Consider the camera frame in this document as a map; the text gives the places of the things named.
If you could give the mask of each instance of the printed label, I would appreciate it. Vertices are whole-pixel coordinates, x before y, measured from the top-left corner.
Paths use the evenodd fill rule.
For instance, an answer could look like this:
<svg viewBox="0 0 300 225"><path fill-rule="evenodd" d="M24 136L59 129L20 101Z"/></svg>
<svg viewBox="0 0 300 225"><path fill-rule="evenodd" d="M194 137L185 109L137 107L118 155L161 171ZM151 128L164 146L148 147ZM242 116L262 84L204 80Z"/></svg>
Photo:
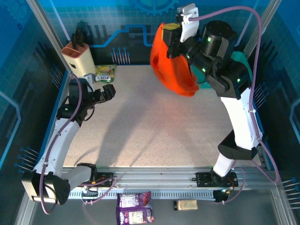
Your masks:
<svg viewBox="0 0 300 225"><path fill-rule="evenodd" d="M138 203L135 201L135 195L122 195L122 208L135 207Z"/></svg>
<svg viewBox="0 0 300 225"><path fill-rule="evenodd" d="M150 221L152 218L151 216L151 210L147 210L147 219Z"/></svg>
<svg viewBox="0 0 300 225"><path fill-rule="evenodd" d="M124 223L124 214L121 212L120 213L120 224Z"/></svg>
<svg viewBox="0 0 300 225"><path fill-rule="evenodd" d="M142 224L143 222L143 211L129 212L130 224Z"/></svg>
<svg viewBox="0 0 300 225"><path fill-rule="evenodd" d="M110 81L110 76L96 76L96 81Z"/></svg>

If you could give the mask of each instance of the speckled table surface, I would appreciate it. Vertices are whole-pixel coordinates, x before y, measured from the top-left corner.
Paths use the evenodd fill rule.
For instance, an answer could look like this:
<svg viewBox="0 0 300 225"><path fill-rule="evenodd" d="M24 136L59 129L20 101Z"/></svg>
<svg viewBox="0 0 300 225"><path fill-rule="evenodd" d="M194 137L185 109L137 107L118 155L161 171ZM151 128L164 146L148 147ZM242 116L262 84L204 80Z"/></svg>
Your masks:
<svg viewBox="0 0 300 225"><path fill-rule="evenodd" d="M213 89L167 90L150 66L117 66L116 95L96 106L72 141L65 166L212 166L232 126ZM103 84L96 83L95 88ZM250 165L239 162L239 165Z"/></svg>

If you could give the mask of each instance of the green snack package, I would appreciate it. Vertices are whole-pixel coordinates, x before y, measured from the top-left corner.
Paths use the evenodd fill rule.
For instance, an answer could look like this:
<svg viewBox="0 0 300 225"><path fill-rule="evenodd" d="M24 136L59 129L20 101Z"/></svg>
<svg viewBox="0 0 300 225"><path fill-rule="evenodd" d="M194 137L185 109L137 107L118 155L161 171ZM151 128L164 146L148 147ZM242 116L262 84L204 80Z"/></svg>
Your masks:
<svg viewBox="0 0 300 225"><path fill-rule="evenodd" d="M95 80L96 82L110 83L114 80L114 71L116 65L99 65L96 66Z"/></svg>

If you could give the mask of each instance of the aluminum frame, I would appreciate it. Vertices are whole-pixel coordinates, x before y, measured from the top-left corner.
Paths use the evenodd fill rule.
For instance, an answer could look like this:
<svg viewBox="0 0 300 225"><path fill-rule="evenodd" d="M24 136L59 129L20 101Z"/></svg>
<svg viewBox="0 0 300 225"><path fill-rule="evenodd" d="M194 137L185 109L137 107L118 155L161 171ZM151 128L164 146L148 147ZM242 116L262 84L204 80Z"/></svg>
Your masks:
<svg viewBox="0 0 300 225"><path fill-rule="evenodd" d="M265 11L263 12L263 14L261 16L263 32L267 29L267 26L269 25L271 19L273 18L280 3L281 3L281 0L271 0L268 3ZM256 47L257 36L258 36L258 26L256 26L255 30L253 31L249 41L246 44L245 49L244 49L244 54L247 57L247 59L250 57L250 55L252 54L253 50Z"/></svg>
<svg viewBox="0 0 300 225"><path fill-rule="evenodd" d="M26 1L27 1L28 5L30 6L34 16L37 18L38 22L40 23L45 34L49 38L52 46L54 47L56 53L58 54L60 60L64 64L65 68L68 71L71 71L69 64L65 61L64 57L61 54L63 45L60 42L55 30L52 28L48 18L45 16L43 8L41 7L41 5L39 4L38 1L35 1L35 0L26 0Z"/></svg>
<svg viewBox="0 0 300 225"><path fill-rule="evenodd" d="M64 167L63 173L67 173L73 167ZM196 182L192 181L196 172L209 172L210 167L103 167L98 171L112 172L119 177L115 187L121 191L149 191L184 190L194 192L196 190L213 190L215 188L198 188ZM236 169L239 187L243 180L242 171ZM244 190L270 190L276 206L278 217L282 225L296 225L296 220L285 195L282 184L271 183L259 170L254 167L246 167L246 183ZM274 172L267 172L271 177ZM24 194L15 225L29 225L34 213L35 203Z"/></svg>

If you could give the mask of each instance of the gear logo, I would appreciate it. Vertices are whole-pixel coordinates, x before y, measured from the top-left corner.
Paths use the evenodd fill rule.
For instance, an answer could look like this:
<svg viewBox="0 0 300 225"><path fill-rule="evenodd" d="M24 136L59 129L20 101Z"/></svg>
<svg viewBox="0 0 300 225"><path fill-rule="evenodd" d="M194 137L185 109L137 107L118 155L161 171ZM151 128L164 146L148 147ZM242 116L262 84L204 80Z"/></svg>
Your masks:
<svg viewBox="0 0 300 225"><path fill-rule="evenodd" d="M6 6L11 16L19 23L28 16L26 0L0 0L0 6Z"/></svg>
<svg viewBox="0 0 300 225"><path fill-rule="evenodd" d="M179 0L131 0L131 2L141 13L156 16L168 13L170 9L174 9L174 5L179 3Z"/></svg>

